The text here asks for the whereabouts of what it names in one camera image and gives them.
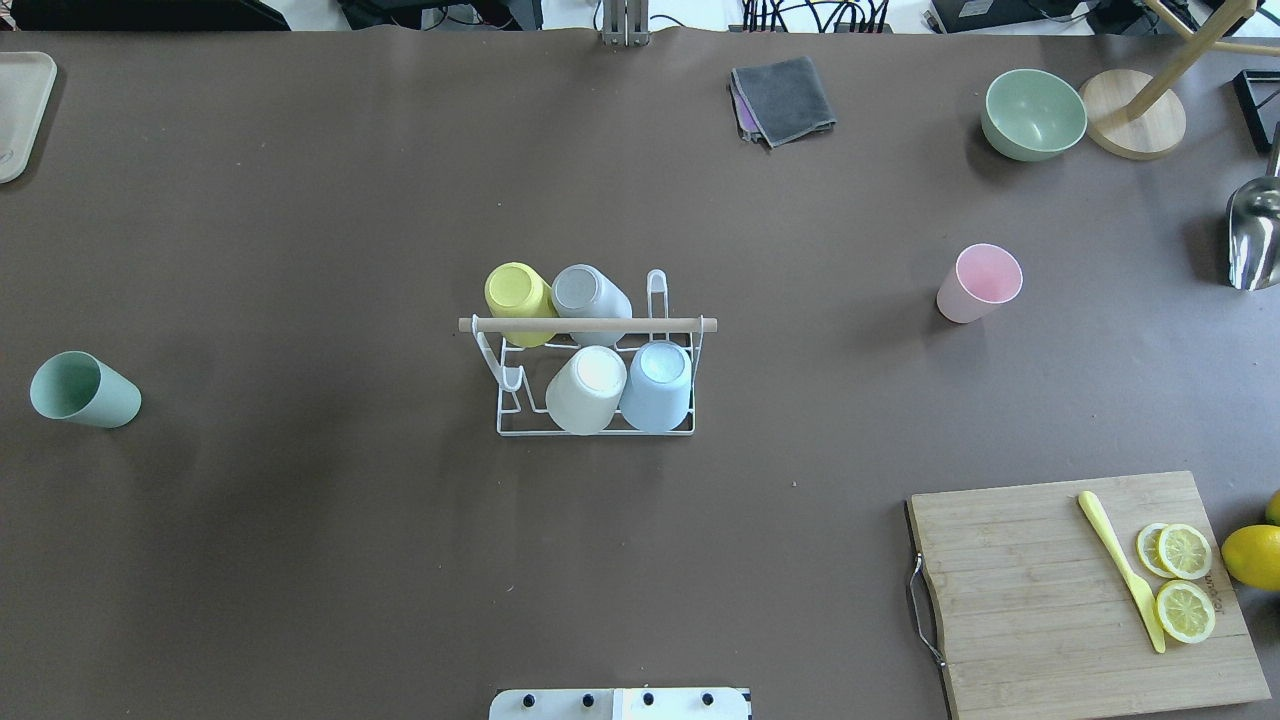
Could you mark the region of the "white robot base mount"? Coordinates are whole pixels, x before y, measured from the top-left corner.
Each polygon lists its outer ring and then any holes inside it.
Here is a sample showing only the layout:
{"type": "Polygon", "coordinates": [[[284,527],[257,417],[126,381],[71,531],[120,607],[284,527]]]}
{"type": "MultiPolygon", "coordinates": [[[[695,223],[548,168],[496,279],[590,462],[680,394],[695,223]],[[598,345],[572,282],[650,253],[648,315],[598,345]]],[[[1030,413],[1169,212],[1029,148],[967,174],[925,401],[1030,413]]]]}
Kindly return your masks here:
{"type": "Polygon", "coordinates": [[[489,719],[751,719],[749,689],[636,687],[507,689],[489,719]]]}

